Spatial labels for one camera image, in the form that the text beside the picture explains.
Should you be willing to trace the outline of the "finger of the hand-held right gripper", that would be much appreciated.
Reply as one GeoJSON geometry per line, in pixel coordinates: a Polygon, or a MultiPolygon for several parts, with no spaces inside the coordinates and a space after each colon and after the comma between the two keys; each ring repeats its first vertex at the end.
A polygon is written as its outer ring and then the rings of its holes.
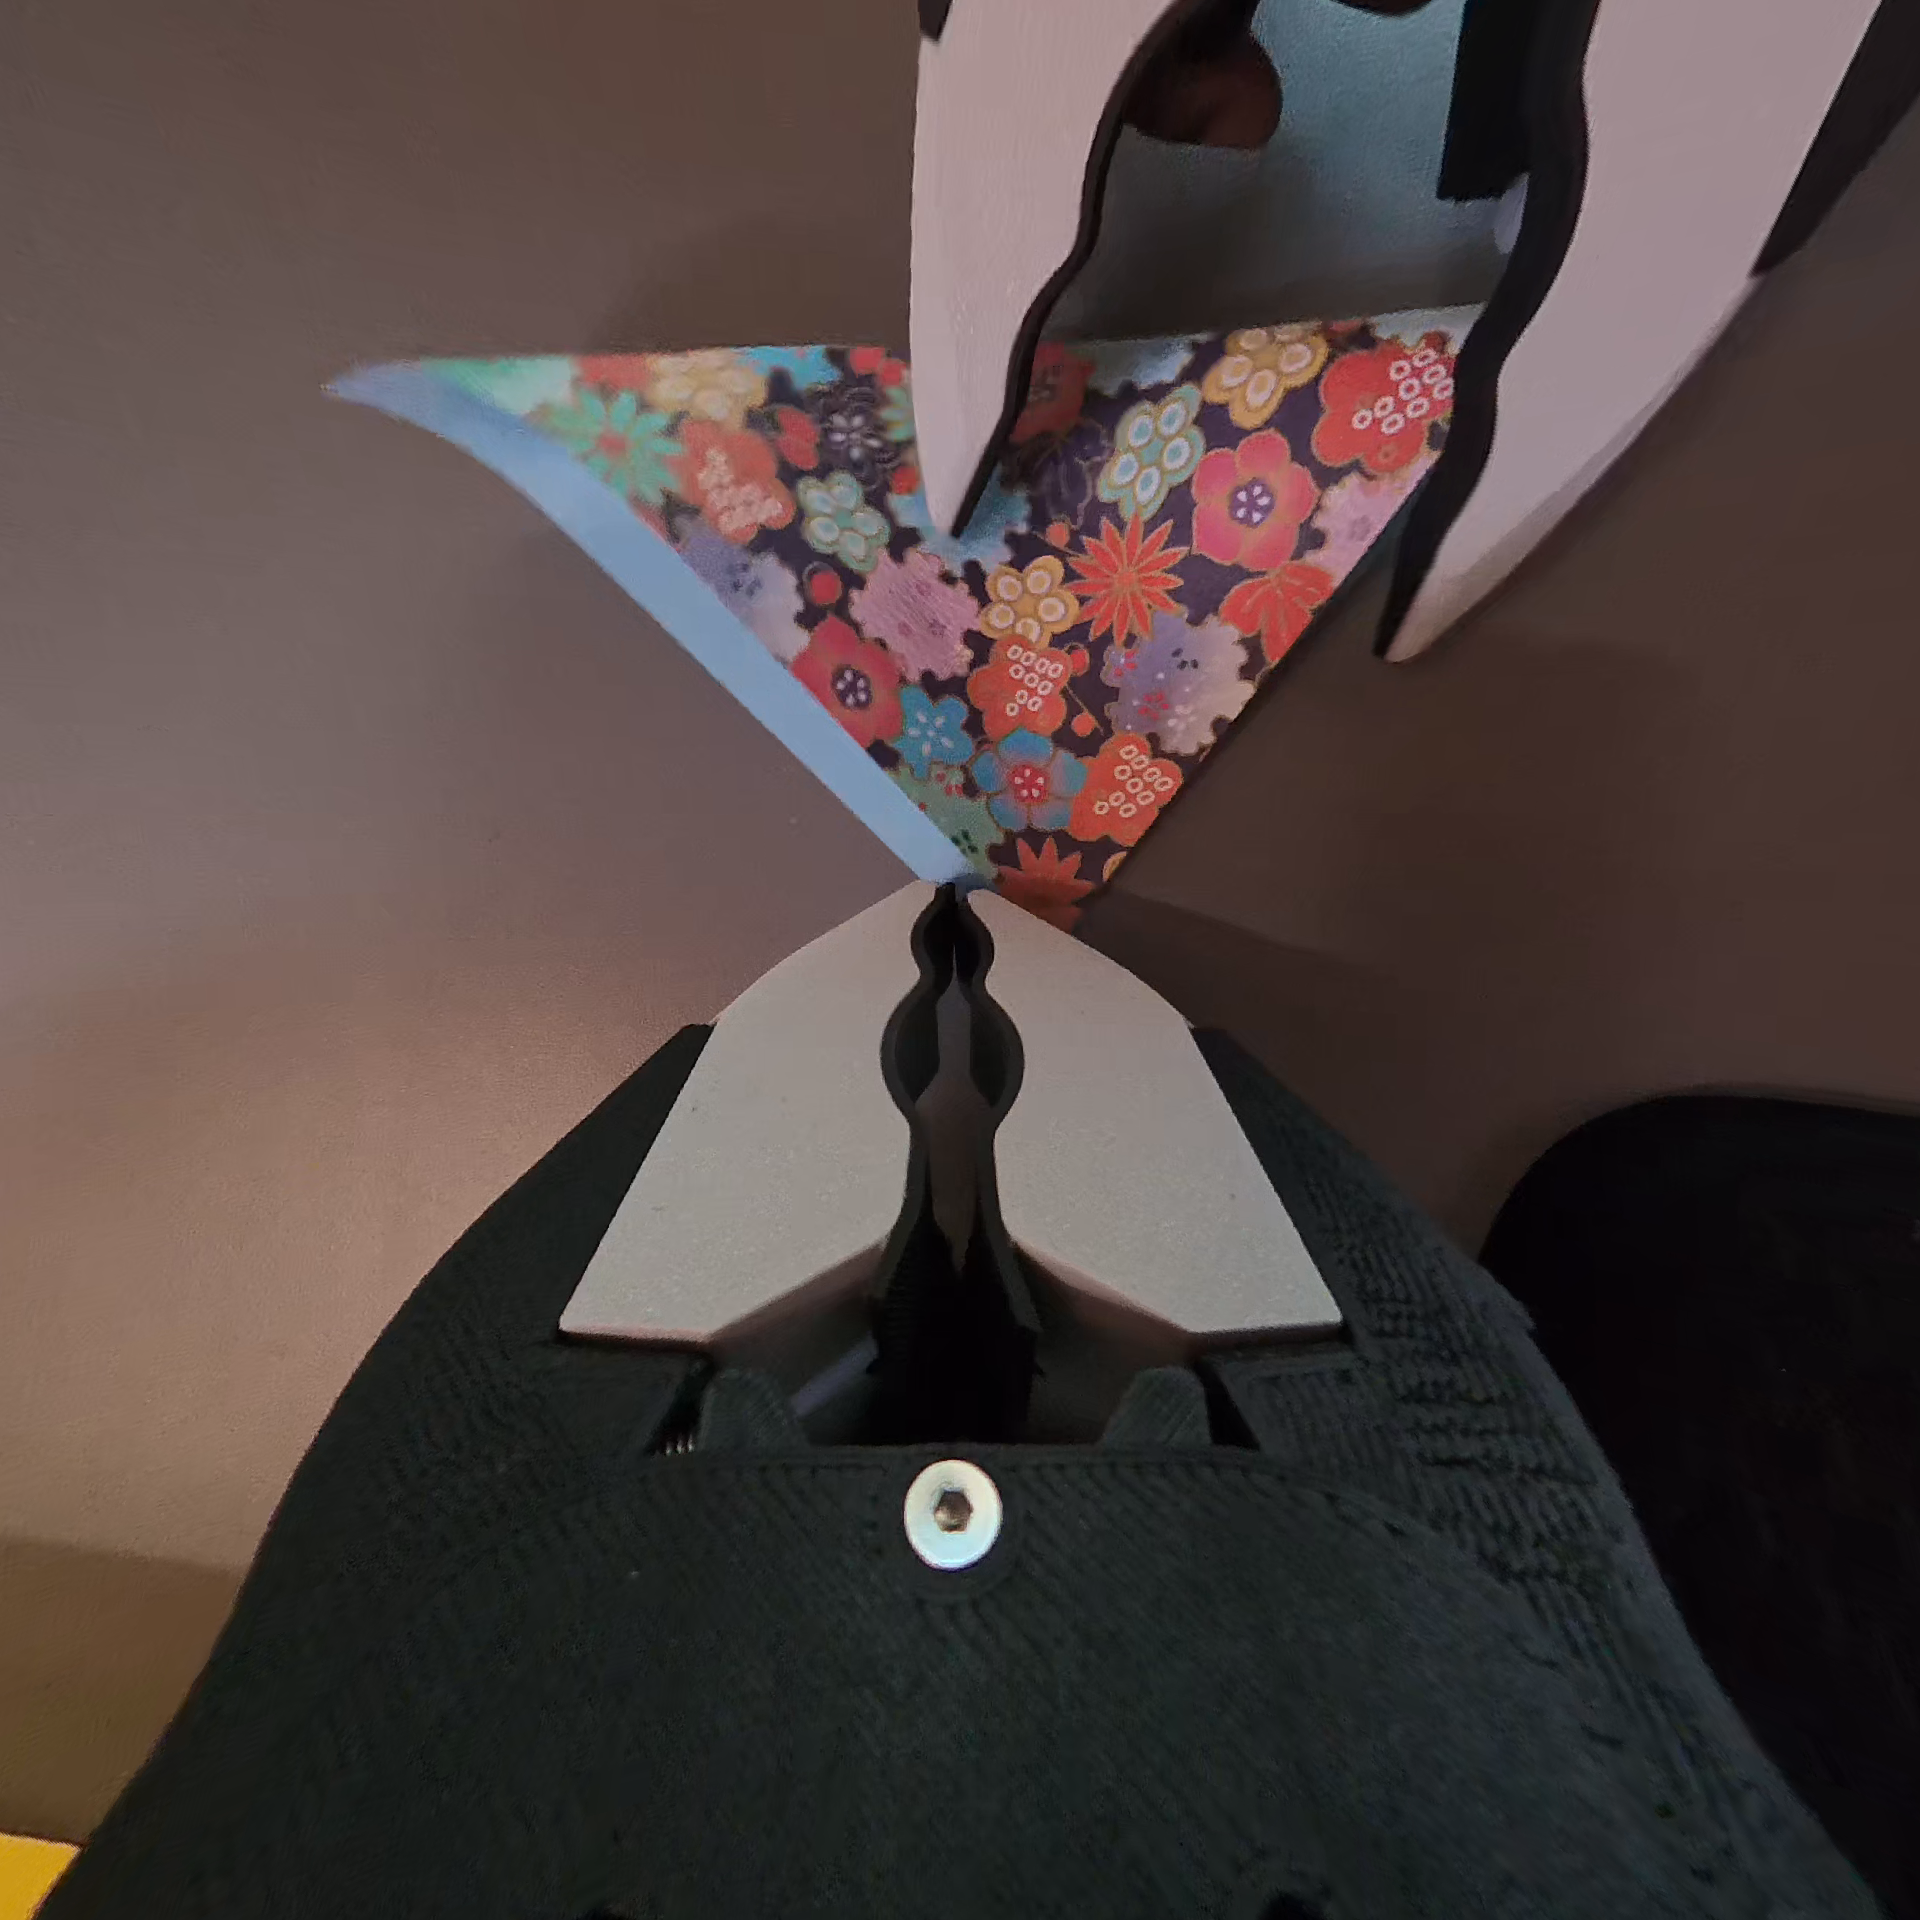
{"type": "Polygon", "coordinates": [[[1421,655],[1606,474],[1752,299],[1877,0],[1463,5],[1440,203],[1505,203],[1375,649],[1421,655]]]}
{"type": "Polygon", "coordinates": [[[919,5],[911,123],[911,435],[927,548],[975,518],[1035,384],[1042,328],[1090,261],[1142,74],[1249,33],[1258,5],[956,0],[919,5]]]}

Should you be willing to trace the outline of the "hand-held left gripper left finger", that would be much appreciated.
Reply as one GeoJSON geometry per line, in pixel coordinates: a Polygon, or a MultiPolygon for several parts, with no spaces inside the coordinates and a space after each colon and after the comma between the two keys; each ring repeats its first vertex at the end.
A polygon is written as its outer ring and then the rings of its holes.
{"type": "Polygon", "coordinates": [[[737,988],[648,1138],[559,1330],[629,1348],[859,1348],[906,1206],[911,1121],[887,1023],[927,983],[906,886],[737,988]]]}

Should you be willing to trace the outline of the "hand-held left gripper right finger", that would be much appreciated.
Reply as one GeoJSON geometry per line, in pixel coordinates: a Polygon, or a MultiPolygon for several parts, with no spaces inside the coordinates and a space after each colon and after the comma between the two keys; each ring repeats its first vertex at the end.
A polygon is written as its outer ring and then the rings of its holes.
{"type": "Polygon", "coordinates": [[[995,1192],[1013,1247],[1095,1323],[1153,1348],[1270,1348],[1338,1330],[1278,1181],[1232,1113],[1189,1018],[1042,924],[975,891],[990,999],[1025,1068],[995,1124],[995,1192]]]}

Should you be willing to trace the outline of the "dark flower origami paper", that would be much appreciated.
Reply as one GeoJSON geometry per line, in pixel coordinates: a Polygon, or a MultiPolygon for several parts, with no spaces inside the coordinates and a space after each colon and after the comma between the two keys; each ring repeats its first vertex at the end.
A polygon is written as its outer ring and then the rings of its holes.
{"type": "Polygon", "coordinates": [[[1474,328],[1042,344],[967,534],[887,344],[411,358],[330,397],[532,497],[906,870],[1070,924],[1409,508],[1474,328]]]}

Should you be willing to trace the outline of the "person's right hand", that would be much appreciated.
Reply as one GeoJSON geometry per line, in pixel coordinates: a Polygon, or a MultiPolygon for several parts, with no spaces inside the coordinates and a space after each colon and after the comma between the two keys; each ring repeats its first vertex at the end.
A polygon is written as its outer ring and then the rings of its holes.
{"type": "Polygon", "coordinates": [[[1287,120],[1287,74],[1246,13],[1189,19],[1142,72],[1125,123],[1163,143],[1265,149],[1287,120]]]}

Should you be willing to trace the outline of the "black rounded pad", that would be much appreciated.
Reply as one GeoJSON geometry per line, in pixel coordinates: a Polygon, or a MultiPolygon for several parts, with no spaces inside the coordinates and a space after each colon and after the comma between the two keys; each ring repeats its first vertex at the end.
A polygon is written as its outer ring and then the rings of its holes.
{"type": "Polygon", "coordinates": [[[1752,1738],[1920,1916],[1920,1121],[1642,1097],[1555,1138],[1481,1267],[1752,1738]]]}

